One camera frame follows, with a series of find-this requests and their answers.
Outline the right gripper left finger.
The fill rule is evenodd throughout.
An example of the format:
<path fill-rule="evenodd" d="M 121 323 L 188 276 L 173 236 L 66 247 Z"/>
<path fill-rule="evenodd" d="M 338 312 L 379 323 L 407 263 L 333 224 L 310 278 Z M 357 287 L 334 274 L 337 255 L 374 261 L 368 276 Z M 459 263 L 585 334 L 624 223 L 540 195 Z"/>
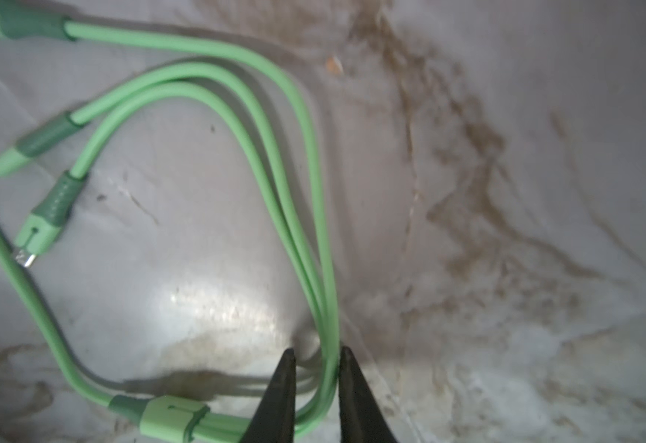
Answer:
<path fill-rule="evenodd" d="M 296 400 L 296 357 L 283 352 L 241 443 L 292 443 Z"/>

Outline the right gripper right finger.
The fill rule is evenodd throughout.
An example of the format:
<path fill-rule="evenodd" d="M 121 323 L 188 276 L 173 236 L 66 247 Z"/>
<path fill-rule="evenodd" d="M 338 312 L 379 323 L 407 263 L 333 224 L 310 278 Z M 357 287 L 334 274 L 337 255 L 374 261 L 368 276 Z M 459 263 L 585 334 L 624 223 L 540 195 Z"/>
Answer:
<path fill-rule="evenodd" d="M 341 442 L 397 443 L 348 346 L 341 347 L 338 380 Z"/>

